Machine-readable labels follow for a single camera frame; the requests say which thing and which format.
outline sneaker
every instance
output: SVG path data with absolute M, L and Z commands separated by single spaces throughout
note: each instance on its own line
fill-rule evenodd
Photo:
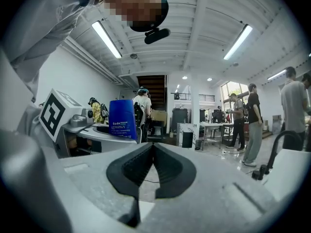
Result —
M 244 165 L 245 165 L 245 166 L 252 166 L 252 167 L 257 166 L 255 162 L 251 162 L 251 163 L 246 163 L 246 162 L 244 162 Z

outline fluorescent light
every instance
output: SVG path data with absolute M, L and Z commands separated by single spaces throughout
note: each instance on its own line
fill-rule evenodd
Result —
M 92 24 L 92 27 L 96 31 L 96 33 L 99 35 L 99 37 L 105 42 L 105 44 L 110 49 L 110 51 L 113 53 L 113 55 L 117 59 L 122 58 L 121 53 L 119 52 L 119 50 L 117 49 L 116 45 L 113 43 L 109 35 L 107 34 L 101 22 L 100 21 L 94 22 Z
M 243 43 L 243 41 L 248 37 L 253 28 L 248 24 L 245 25 L 242 32 L 240 33 L 237 41 L 234 43 L 233 47 L 229 50 L 229 52 L 224 57 L 224 60 L 230 59 L 230 57 L 234 54 L 234 52 L 239 48 L 239 46 Z
M 281 75 L 281 74 L 284 73 L 284 72 L 286 72 L 286 70 L 283 70 L 283 71 L 277 73 L 276 75 L 273 75 L 272 77 L 268 78 L 268 80 L 271 80 L 271 79 L 277 77 L 278 75 Z

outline table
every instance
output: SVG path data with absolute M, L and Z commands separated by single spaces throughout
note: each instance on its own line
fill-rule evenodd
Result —
M 230 143 L 230 130 L 233 129 L 233 125 L 234 123 L 233 122 L 230 122 L 230 123 L 223 123 L 224 125 L 224 135 L 227 134 L 228 135 L 228 141 Z M 229 128 L 229 133 L 226 133 L 225 132 L 225 128 Z
M 224 123 L 206 123 L 206 122 L 201 122 L 200 126 L 204 127 L 204 137 L 203 137 L 203 146 L 202 146 L 202 150 L 204 149 L 204 144 L 205 141 L 208 140 L 206 138 L 206 134 L 208 132 L 208 130 L 217 130 L 219 128 L 221 128 L 221 139 L 220 141 L 217 140 L 212 140 L 210 139 L 210 142 L 219 142 L 219 148 L 221 147 L 222 141 L 223 141 L 223 135 L 224 135 Z

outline white ceiling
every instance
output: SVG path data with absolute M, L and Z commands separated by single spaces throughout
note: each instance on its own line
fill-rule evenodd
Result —
M 171 35 L 151 45 L 144 43 L 144 33 L 132 31 L 126 22 L 109 16 L 104 5 L 88 8 L 70 36 L 116 76 L 195 71 L 214 81 L 264 83 L 288 62 L 298 65 L 307 56 L 309 49 L 303 34 L 281 0 L 168 2 L 169 14 L 160 28 L 170 29 Z M 102 19 L 104 28 L 123 54 L 120 60 L 91 27 Z M 223 57 L 245 24 L 253 27 L 253 31 L 225 61 Z M 136 53 L 138 59 L 131 59 L 131 53 Z

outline black t-shirt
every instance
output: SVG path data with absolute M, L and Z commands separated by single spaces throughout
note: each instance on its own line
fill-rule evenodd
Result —
M 257 105 L 259 114 L 261 117 L 259 97 L 256 93 L 251 93 L 249 94 L 249 97 L 248 97 L 248 106 L 249 106 L 248 121 L 249 123 L 258 122 L 258 117 L 254 111 L 254 105 Z

